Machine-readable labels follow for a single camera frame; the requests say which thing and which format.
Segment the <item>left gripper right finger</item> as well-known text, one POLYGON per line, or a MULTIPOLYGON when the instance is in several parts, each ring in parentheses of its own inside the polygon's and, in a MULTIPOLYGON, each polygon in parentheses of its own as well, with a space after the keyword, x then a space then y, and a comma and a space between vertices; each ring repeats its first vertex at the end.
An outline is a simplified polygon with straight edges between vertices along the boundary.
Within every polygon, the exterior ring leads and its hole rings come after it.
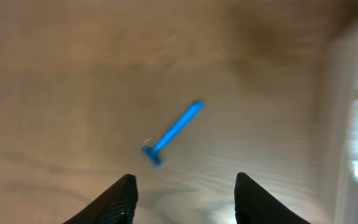
POLYGON ((234 201, 237 224, 310 224, 243 172, 236 176, 234 201))

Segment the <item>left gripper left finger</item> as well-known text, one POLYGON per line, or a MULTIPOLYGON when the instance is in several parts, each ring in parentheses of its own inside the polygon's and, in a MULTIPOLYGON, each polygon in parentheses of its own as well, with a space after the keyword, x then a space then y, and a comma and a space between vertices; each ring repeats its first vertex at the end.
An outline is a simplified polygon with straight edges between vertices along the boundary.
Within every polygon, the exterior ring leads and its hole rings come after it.
POLYGON ((132 224, 138 199, 136 177, 126 174, 63 224, 132 224))

